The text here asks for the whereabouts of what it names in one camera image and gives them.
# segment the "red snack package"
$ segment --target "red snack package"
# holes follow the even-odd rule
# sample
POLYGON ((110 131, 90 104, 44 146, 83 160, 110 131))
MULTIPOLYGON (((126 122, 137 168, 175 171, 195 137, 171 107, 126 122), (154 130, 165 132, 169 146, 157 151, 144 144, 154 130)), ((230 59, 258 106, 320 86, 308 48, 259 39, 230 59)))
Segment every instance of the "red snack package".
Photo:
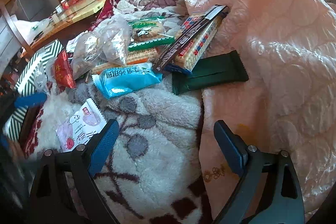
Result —
POLYGON ((57 59, 54 62, 54 76, 58 86, 68 86, 73 89, 76 87, 76 83, 72 78, 72 68, 68 61, 68 54, 65 50, 62 50, 57 59))

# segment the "peach fabric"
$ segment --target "peach fabric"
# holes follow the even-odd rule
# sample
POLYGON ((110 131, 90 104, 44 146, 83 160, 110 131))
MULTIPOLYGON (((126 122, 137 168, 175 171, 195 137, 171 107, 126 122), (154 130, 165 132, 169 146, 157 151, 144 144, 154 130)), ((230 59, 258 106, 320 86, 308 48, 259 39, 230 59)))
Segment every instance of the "peach fabric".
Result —
POLYGON ((204 126, 199 151, 215 218, 238 177, 213 136, 222 119, 247 144, 290 152, 306 219, 336 179, 336 14, 324 0, 185 0, 189 13, 214 4, 229 15, 207 56, 237 49, 249 74, 245 83, 202 92, 204 126))

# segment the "metal screw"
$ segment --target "metal screw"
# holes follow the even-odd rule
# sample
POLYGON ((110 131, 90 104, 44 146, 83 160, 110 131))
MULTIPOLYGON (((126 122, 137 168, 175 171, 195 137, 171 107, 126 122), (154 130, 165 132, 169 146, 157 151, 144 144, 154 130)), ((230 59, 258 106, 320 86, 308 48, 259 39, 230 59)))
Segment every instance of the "metal screw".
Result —
POLYGON ((255 152, 255 151, 257 151, 257 148, 256 148, 254 145, 249 145, 247 148, 248 148, 248 150, 250 150, 251 152, 255 152))
POLYGON ((285 150, 282 150, 282 151, 281 151, 281 155, 282 155, 283 157, 285 157, 285 158, 287 158, 287 157, 289 156, 288 152, 285 151, 285 150))
POLYGON ((77 151, 83 151, 85 149, 85 145, 84 144, 79 144, 76 146, 76 150, 77 151))
POLYGON ((49 157, 52 153, 53 153, 53 151, 51 149, 48 149, 44 152, 44 155, 49 157))

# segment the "wooden desk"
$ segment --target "wooden desk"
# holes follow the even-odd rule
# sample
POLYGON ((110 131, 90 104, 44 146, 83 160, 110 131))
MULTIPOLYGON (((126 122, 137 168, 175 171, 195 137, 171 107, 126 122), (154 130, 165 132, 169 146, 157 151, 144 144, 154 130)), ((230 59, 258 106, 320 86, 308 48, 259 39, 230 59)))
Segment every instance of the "wooden desk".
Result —
MULTIPOLYGON (((30 47, 36 52, 56 39, 66 47, 69 40, 86 31, 96 21, 104 3, 105 0, 80 0, 60 16, 60 22, 48 27, 43 36, 30 47)), ((26 54, 24 51, 21 57, 25 57, 26 54)))

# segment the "light blue wrapper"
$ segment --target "light blue wrapper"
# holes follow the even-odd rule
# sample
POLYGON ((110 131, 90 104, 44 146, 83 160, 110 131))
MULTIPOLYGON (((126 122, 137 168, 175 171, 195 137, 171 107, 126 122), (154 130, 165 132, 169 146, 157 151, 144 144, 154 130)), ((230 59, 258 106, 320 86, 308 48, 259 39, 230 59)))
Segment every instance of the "light blue wrapper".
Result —
POLYGON ((106 69, 99 75, 92 75, 92 79, 103 96, 109 99, 158 84, 162 74, 153 72, 151 63, 142 63, 106 69))

